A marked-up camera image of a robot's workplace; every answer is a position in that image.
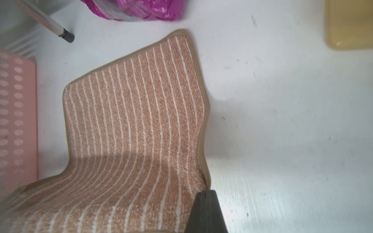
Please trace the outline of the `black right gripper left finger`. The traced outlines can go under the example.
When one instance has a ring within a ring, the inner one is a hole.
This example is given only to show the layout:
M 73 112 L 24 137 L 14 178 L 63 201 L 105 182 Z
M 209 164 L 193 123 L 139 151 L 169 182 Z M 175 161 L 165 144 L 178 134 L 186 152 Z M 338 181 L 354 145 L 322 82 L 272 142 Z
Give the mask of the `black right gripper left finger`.
M 206 219 L 206 197 L 207 192 L 199 192 L 194 200 L 188 222 L 186 225 L 185 233 L 205 233 L 207 230 Z

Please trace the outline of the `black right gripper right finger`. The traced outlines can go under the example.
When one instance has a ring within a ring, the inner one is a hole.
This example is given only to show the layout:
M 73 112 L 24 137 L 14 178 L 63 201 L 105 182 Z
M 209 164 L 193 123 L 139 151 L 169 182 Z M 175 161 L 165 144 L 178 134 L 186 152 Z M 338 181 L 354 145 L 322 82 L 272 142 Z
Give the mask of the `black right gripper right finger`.
M 206 233 L 228 233 L 216 191 L 206 192 Z

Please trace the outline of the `striped brown square dishcloth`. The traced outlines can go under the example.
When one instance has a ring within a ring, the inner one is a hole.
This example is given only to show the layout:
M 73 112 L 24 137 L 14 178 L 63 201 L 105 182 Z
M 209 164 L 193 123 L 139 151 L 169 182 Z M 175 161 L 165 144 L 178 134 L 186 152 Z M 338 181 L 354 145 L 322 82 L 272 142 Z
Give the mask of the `striped brown square dishcloth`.
M 72 81 L 63 108 L 68 166 L 8 197 L 1 232 L 184 232 L 211 186 L 210 105 L 188 31 Z

